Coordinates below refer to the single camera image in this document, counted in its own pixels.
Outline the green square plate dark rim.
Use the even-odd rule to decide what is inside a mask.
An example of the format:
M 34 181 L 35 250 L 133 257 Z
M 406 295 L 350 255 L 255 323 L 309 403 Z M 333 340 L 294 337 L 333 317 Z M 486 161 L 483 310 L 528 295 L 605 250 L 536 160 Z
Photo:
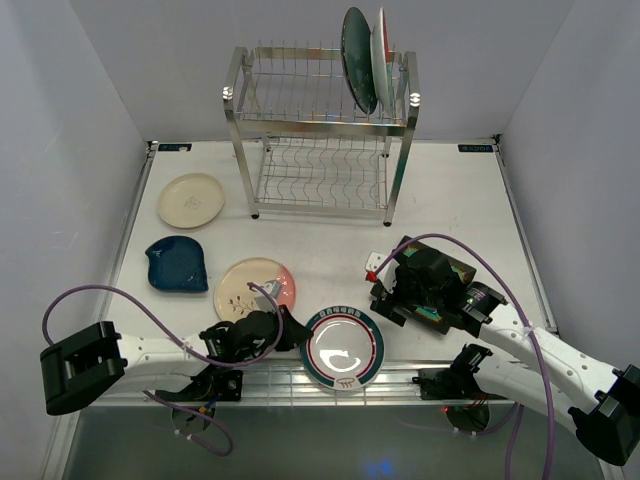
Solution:
M 400 251 L 393 254 L 405 254 L 410 256 L 411 254 L 443 254 L 445 256 L 445 286 L 442 289 L 443 293 L 443 310 L 442 320 L 415 320 L 420 325 L 430 328 L 440 334 L 446 334 L 453 322 L 456 321 L 455 314 L 453 313 L 454 303 L 464 293 L 466 288 L 470 286 L 471 281 L 474 279 L 476 269 L 462 261 L 456 260 L 453 257 L 440 252 L 439 250 L 429 247 L 419 241 L 410 242 L 407 236 L 403 237 L 400 244 Z M 393 263 L 390 266 L 389 273 L 390 278 L 387 282 L 383 283 L 387 290 L 390 290 L 394 281 L 394 273 L 392 268 L 395 266 Z

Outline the cream and pink plate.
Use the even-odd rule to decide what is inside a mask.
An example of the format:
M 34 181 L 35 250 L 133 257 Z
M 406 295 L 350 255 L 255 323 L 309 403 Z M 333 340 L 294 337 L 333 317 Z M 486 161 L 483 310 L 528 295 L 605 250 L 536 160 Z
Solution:
M 215 288 L 213 302 L 221 321 L 235 323 L 253 311 L 275 311 L 264 295 L 249 288 L 250 282 L 264 289 L 279 306 L 293 310 L 296 284 L 291 272 L 272 259 L 252 257 L 231 266 Z

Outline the white plate green red rim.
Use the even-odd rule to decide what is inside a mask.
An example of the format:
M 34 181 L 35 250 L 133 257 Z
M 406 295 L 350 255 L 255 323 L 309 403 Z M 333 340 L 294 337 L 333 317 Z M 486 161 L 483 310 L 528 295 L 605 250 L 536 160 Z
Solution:
M 301 360 L 320 385 L 350 392 L 378 376 L 385 343 L 367 314 L 354 307 L 331 306 L 317 312 L 306 327 L 312 336 L 300 347 Z

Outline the red and teal floral plate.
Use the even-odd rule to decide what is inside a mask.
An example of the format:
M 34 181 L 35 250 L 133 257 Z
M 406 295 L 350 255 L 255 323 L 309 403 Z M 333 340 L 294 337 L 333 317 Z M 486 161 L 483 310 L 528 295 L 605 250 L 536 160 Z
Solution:
M 391 117 L 394 108 L 392 58 L 386 28 L 386 15 L 383 7 L 379 9 L 378 17 L 371 32 L 370 50 L 376 95 L 384 113 Z

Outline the dark teal floral plate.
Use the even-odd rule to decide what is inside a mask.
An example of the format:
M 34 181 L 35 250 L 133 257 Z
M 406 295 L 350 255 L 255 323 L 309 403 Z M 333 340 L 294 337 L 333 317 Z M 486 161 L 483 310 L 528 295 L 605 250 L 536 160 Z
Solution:
M 344 16 L 341 29 L 341 61 L 344 78 L 358 108 L 372 114 L 377 107 L 373 69 L 371 63 L 371 30 L 357 7 L 350 7 Z

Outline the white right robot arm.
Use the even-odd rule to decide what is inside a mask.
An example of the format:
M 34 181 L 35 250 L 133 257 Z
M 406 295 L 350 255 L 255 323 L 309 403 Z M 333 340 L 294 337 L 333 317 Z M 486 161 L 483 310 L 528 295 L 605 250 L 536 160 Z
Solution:
M 639 444 L 637 366 L 616 368 L 525 325 L 513 302 L 476 281 L 473 267 L 418 242 L 392 256 L 371 253 L 365 271 L 376 313 L 476 338 L 432 382 L 434 393 L 488 393 L 552 414 L 599 459 L 627 463 Z

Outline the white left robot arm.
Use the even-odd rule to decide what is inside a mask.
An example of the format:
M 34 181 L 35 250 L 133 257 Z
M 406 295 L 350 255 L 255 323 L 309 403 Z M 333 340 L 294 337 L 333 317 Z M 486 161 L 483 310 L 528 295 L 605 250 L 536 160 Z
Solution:
M 104 394 L 153 390 L 162 399 L 205 398 L 217 378 L 255 361 L 269 348 L 291 351 L 313 337 L 284 305 L 220 322 L 176 345 L 167 337 L 120 334 L 111 321 L 94 323 L 40 354 L 46 412 L 79 411 Z

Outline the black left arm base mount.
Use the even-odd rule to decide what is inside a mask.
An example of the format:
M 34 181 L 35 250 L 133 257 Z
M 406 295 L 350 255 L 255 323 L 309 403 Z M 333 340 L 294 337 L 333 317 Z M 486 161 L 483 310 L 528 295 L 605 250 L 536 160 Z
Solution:
M 242 370 L 212 371 L 204 376 L 204 393 L 200 396 L 203 401 L 236 402 L 242 398 L 243 388 Z

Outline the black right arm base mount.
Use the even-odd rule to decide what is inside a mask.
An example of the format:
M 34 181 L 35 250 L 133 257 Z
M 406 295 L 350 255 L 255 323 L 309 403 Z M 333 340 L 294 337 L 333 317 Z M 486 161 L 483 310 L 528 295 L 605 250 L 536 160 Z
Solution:
M 471 374 L 452 368 L 419 369 L 412 383 L 419 386 L 422 400 L 471 400 L 483 394 Z

